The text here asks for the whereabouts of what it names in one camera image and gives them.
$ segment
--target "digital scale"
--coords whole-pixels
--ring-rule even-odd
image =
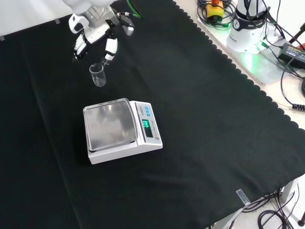
[[[119,99],[83,110],[91,164],[163,147],[150,103]]]

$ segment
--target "clear beaker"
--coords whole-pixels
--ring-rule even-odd
[[[102,64],[95,63],[91,65],[89,71],[96,86],[102,87],[106,84],[106,76],[104,72],[104,66]]]

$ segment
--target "black cable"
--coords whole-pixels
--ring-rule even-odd
[[[272,18],[271,14],[270,14],[270,12],[269,12],[269,9],[268,9],[268,7],[267,7],[267,5],[266,5],[266,3],[265,3],[265,1],[264,1],[264,0],[262,0],[262,1],[263,1],[263,4],[264,4],[265,7],[266,7],[266,10],[267,10],[267,12],[268,12],[268,14],[269,14],[269,17]],[[303,44],[301,44],[301,43],[298,41],[298,39],[296,39],[293,35],[291,35],[287,30],[285,30],[282,26],[280,26],[276,21],[274,21],[274,23],[275,23],[275,25],[277,25],[280,29],[284,30],[290,37],[294,38],[295,41],[298,42],[299,45],[303,48],[303,50],[305,50],[305,47],[303,46]]]
[[[277,59],[277,61],[285,68],[285,65],[281,62],[281,60],[276,56],[276,54],[274,53],[274,51],[272,49],[270,49],[270,47],[268,46],[267,49],[273,54],[273,56]],[[300,78],[300,79],[303,79],[302,76],[300,76],[293,68],[292,66],[290,65],[289,66],[290,70],[287,70],[286,72],[287,73],[290,73],[292,74],[293,76],[297,77],[297,78]]]
[[[296,200],[296,202],[295,202],[295,204],[294,204],[294,206],[293,206],[293,208],[292,208],[292,210],[291,210],[289,216],[287,217],[287,219],[292,215],[292,213],[293,213],[293,211],[294,211],[294,209],[295,209],[295,206],[296,206],[296,204],[297,204],[298,201],[299,201],[299,198],[300,198],[300,187],[299,187],[299,184],[297,184],[297,190],[298,190],[298,197],[297,197],[297,200]]]
[[[268,41],[268,36],[267,36],[267,25],[268,25],[268,20],[266,20],[266,28],[265,28],[265,39],[266,39],[266,41]],[[272,44],[270,41],[268,41],[268,43],[271,44],[271,45],[274,46],[274,47],[281,48],[281,46]]]
[[[273,214],[273,216],[274,216],[274,215],[278,216],[279,219],[282,221],[282,225],[283,225],[283,226],[282,226],[282,229],[286,229],[286,228],[287,228],[286,226],[284,226],[284,225],[286,224],[284,218],[283,218],[277,211],[274,211],[274,210],[266,210],[266,211],[263,211],[263,212],[258,216],[258,218],[257,218],[257,225],[258,225],[258,228],[259,228],[259,229],[264,229],[264,228],[263,228],[263,224],[262,224],[262,219],[263,219],[263,217],[264,217],[265,215],[267,215],[267,214]]]
[[[293,193],[293,195],[291,196],[291,198],[282,206],[282,207],[285,207],[291,200],[292,198],[295,196],[295,192]],[[273,214],[272,216],[270,216],[263,224],[262,224],[262,227],[274,216],[275,214]]]
[[[234,222],[235,222],[235,219],[232,221],[230,227],[228,229],[232,229],[233,228],[233,225],[234,225]]]
[[[197,6],[200,6],[201,8],[206,9],[206,0],[197,0]],[[232,3],[232,0],[222,1],[224,8],[229,7],[230,3]]]
[[[284,217],[284,220],[286,222],[286,225],[288,228],[291,228],[291,229],[294,229],[294,227],[292,226],[292,224],[290,223],[290,221],[288,220],[288,217],[286,216],[286,214],[284,213],[284,209],[283,207],[281,206],[281,201],[280,201],[280,196],[278,195],[277,196],[277,200],[275,199],[275,202],[277,204],[277,206],[279,207],[279,209],[281,209],[281,214],[282,216]]]
[[[276,195],[274,193],[268,194],[268,195],[264,196],[263,199],[257,200],[255,202],[251,203],[250,205],[248,205],[246,208],[243,209],[242,213],[254,212],[254,211],[258,210],[259,208],[261,208],[262,206],[266,205],[271,199],[273,199],[275,197],[276,197]]]
[[[281,0],[279,0],[279,3],[278,3],[277,13],[276,13],[276,22],[278,22],[278,13],[280,11],[280,7],[281,7]]]
[[[305,105],[293,104],[292,102],[290,102],[290,101],[287,99],[287,97],[286,97],[286,95],[285,95],[285,93],[284,93],[284,91],[283,91],[283,77],[284,77],[284,73],[285,73],[286,69],[288,68],[288,66],[290,65],[290,63],[291,63],[296,57],[298,57],[298,56],[300,56],[300,55],[303,55],[303,56],[305,57],[305,54],[304,54],[303,52],[300,52],[299,54],[297,54],[296,56],[294,56],[294,57],[288,62],[288,64],[285,66],[284,71],[283,71],[283,73],[282,73],[282,77],[281,77],[281,90],[282,90],[282,94],[283,94],[285,100],[286,100],[288,103],[290,103],[290,104],[292,105],[292,108],[293,108],[293,109],[295,109],[295,110],[300,110],[300,111],[305,111]]]
[[[225,9],[224,7],[221,7],[221,6],[219,6],[219,5],[216,5],[216,6],[215,6],[215,5],[213,5],[212,3],[210,3],[208,0],[201,0],[201,1],[204,2],[204,3],[200,4],[200,5],[197,7],[197,14],[198,14],[199,19],[200,19],[203,23],[205,23],[205,24],[210,24],[210,25],[213,25],[213,26],[228,27],[228,26],[233,22],[236,8],[235,8],[235,6],[234,6],[231,2],[223,1],[223,2],[227,2],[227,3],[229,4],[228,7],[227,7],[227,8],[229,8],[229,9],[231,10],[231,12],[229,12],[229,11],[228,11],[227,9]],[[223,20],[223,19],[226,19],[226,18],[228,18],[228,17],[231,17],[231,20],[230,20],[229,22],[227,22],[227,23],[220,23],[220,22],[218,22],[217,20],[208,19],[208,18],[205,17],[205,15],[204,15],[204,10],[205,10],[205,8],[202,7],[202,5],[205,5],[205,6],[207,6],[207,5],[213,5],[213,6],[215,6],[215,7],[219,7],[219,8],[221,8],[221,9],[223,9],[228,15],[225,16],[225,17],[223,17],[222,20]]]
[[[281,220],[282,224],[281,224],[280,227],[282,227],[283,229],[294,229],[293,226],[291,225],[290,221],[288,220],[288,217],[286,217],[286,215],[285,215],[285,213],[284,213],[284,211],[283,211],[283,208],[292,200],[292,198],[295,196],[295,192],[293,193],[293,195],[291,196],[291,198],[290,198],[283,206],[281,206],[280,200],[279,200],[279,198],[280,198],[280,193],[279,193],[279,191],[280,191],[280,190],[278,190],[277,192],[275,192],[276,198],[274,198],[274,199],[275,199],[275,202],[276,202],[276,204],[277,204],[277,206],[278,206],[279,209],[278,209],[277,211],[275,211],[275,210],[266,210],[266,211],[263,211],[263,212],[259,215],[259,217],[258,217],[258,219],[257,219],[257,224],[258,224],[259,229],[263,229],[263,226],[264,226],[273,216],[277,216],[277,217]],[[272,216],[269,217],[269,218],[262,224],[263,217],[264,217],[265,215],[268,215],[268,214],[272,214]]]

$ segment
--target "scale display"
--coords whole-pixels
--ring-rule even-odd
[[[151,126],[149,124],[149,121],[147,119],[142,119],[142,124],[143,124],[143,127],[144,127],[146,137],[153,137],[153,133],[152,133],[152,129],[151,129]]]

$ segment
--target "black tablecloth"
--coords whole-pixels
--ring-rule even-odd
[[[118,10],[127,10],[117,2]],[[0,43],[1,228],[201,229],[305,173],[305,133],[172,0],[144,20],[95,87],[72,63],[68,18]],[[92,166],[82,109],[150,102],[163,149]]]

